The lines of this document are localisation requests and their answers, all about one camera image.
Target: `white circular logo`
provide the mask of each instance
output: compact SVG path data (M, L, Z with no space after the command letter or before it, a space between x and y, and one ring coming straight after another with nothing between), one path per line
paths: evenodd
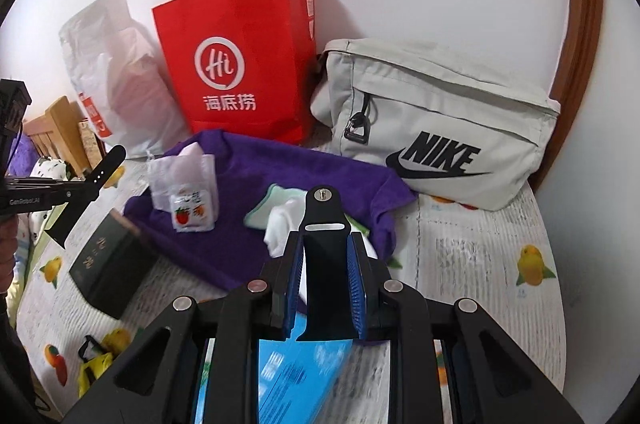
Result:
M194 63L200 79L217 90L231 90L244 77L244 58L238 45L220 36L198 45Z

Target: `human hand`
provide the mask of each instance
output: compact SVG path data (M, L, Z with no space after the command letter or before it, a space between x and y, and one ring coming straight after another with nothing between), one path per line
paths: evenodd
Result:
M0 293L6 292L14 280L15 251L18 249L18 217L0 224Z

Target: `zipper pull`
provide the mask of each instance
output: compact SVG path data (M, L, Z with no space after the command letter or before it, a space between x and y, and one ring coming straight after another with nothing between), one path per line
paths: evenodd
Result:
M353 141L353 143L358 144L367 144L369 143L369 131L371 128L371 123L369 122L369 118L367 117L367 108L369 108L369 102L371 101L371 94L364 93L364 99L362 101L362 110L360 112L356 112L351 116L347 126L344 127L344 136L349 141ZM356 130L362 128L362 135L356 133Z

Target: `hi logo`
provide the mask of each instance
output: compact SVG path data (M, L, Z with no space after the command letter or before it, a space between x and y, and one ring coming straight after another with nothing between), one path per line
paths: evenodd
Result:
M409 148L403 148L386 158L386 165L404 179L436 179L471 177L486 173L467 173L462 167L469 164L480 148L459 143L440 135L422 131ZM431 169L405 168L401 160L417 162Z
M244 58L231 40L215 36L198 45L194 63L200 79L217 90L231 90L244 77Z

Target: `table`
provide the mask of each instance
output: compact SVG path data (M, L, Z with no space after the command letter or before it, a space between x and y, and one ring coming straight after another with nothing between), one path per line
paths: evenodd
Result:
M326 146L318 144L318 149L326 150ZM49 242L32 271L53 255L63 256L61 271L68 269L109 209L122 210L129 196L146 188L145 163L127 161L126 168L118 188L102 191L82 216L66 249ZM508 207L493 213L420 195L394 216L398 238L394 257L402 269L393 269L392 275L438 301L476 299L561 390L566 343L558 280L545 279L538 287L516 286L516 263L523 245L539 248L545 264L556 270L542 217L528 185ZM28 282L18 310L18 334L36 375L58 409L62 413L68 411L77 399L76 351L85 333L101 338L116 327L125 327L134 334L181 294L198 300L222 295L170 262L160 260L122 321L116 322L86 305L69 282L62 282L57 290L43 282ZM66 386L57 383L42 353L43 339L60 348L73 382ZM388 367L388 344L354 346L316 422L386 423ZM450 422L446 390L443 402Z

